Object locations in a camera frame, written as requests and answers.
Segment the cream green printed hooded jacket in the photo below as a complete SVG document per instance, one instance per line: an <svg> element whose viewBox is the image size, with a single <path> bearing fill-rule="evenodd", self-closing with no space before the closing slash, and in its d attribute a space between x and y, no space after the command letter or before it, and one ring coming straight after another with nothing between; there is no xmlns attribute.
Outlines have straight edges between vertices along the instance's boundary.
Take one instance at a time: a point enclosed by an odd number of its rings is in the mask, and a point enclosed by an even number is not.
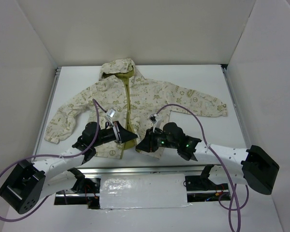
<svg viewBox="0 0 290 232"><path fill-rule="evenodd" d="M50 120L44 139L58 144L69 138L76 125L76 117L90 111L89 121L94 121L96 111L93 100L105 110L114 108L115 120L127 130L137 134L137 139L124 144L107 143L96 148L97 157L121 159L124 150L135 147L152 127L148 117L162 106L161 125L169 122L172 111L197 116L227 116L227 105L219 98L166 81L146 79L129 58L114 60L101 66L98 82L82 90L58 108Z"/></svg>

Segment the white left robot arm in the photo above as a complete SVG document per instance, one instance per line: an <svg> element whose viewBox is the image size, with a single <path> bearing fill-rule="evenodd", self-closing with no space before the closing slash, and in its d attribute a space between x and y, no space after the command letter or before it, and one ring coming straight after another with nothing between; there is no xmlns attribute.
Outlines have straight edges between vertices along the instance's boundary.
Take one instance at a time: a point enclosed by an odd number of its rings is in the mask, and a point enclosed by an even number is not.
<svg viewBox="0 0 290 232"><path fill-rule="evenodd" d="M96 155L103 144L122 144L138 136L118 121L106 129L97 122L87 123L81 136L59 157L19 162L0 188L0 196L20 215L30 211L39 199L69 189L84 193L95 184L77 168Z"/></svg>

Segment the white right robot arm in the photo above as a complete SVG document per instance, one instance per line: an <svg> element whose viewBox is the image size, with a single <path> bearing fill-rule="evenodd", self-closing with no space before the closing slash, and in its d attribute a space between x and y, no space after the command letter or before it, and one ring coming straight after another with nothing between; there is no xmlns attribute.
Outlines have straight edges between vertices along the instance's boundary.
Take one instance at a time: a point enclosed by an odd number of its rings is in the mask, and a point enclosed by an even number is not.
<svg viewBox="0 0 290 232"><path fill-rule="evenodd" d="M185 135L174 122L163 129L147 129L136 149L151 153L160 148L176 149L185 160L200 161L209 165L201 176L201 185L212 189L215 185L233 182L248 185L254 191L270 195L279 171L279 165L259 146L231 148L206 144L199 138Z"/></svg>

